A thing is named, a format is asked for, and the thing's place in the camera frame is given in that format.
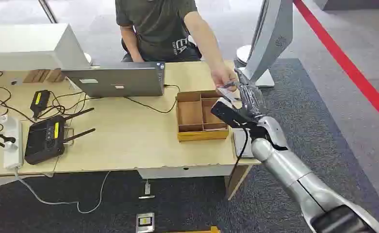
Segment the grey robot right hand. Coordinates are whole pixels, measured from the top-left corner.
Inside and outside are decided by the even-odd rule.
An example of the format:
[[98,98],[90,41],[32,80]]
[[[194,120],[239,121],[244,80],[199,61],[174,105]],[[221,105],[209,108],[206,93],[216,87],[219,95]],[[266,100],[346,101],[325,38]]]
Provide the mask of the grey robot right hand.
[[217,89],[221,97],[213,104],[211,114],[232,128],[251,128],[265,116],[262,94],[240,69],[234,71],[238,81]]

